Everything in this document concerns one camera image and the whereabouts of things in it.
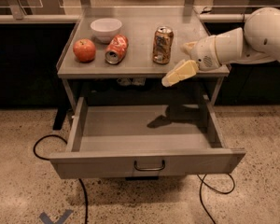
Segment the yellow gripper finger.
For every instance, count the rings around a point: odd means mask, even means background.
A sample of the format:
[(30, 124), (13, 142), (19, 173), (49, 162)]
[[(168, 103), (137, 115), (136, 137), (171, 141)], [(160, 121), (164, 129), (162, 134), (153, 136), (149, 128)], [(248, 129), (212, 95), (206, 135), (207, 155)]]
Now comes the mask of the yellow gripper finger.
[(187, 55), (191, 55), (191, 52), (194, 48), (194, 46), (196, 45), (195, 42), (188, 42), (188, 43), (184, 43), (182, 46), (181, 46), (181, 51)]
[(195, 61), (182, 60), (165, 75), (165, 77), (161, 80), (161, 84), (164, 87), (171, 87), (182, 80), (194, 77), (198, 70), (199, 67)]

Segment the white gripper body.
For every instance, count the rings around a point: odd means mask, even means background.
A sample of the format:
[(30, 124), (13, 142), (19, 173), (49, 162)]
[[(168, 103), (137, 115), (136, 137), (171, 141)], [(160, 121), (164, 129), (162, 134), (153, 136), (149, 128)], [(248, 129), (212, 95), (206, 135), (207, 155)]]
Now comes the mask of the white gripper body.
[(202, 71), (215, 70), (221, 66), (216, 54), (215, 41), (214, 35), (205, 37), (197, 41), (190, 51), (190, 58), (198, 64)]

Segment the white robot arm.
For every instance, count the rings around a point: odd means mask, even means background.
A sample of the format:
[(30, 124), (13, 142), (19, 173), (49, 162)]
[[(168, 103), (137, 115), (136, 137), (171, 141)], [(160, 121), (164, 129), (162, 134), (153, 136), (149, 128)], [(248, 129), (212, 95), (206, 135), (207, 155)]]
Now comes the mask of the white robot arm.
[(164, 87), (229, 63), (280, 62), (280, 10), (260, 8), (248, 16), (243, 28), (185, 43), (181, 50), (189, 60), (181, 60), (165, 75), (161, 80)]

